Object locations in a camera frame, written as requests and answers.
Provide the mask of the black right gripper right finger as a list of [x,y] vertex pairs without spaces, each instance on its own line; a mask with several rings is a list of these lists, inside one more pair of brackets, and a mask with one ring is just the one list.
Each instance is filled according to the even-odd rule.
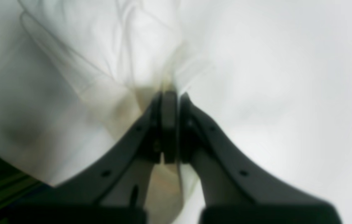
[[336,209],[274,177],[244,155],[220,126],[180,98],[180,156],[200,178],[200,224],[340,224]]

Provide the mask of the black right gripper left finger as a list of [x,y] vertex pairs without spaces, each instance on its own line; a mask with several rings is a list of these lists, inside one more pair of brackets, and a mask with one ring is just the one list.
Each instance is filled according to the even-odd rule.
[[173,163],[177,94],[157,93],[146,112],[82,173],[18,204],[10,224],[148,224],[144,209],[152,169]]

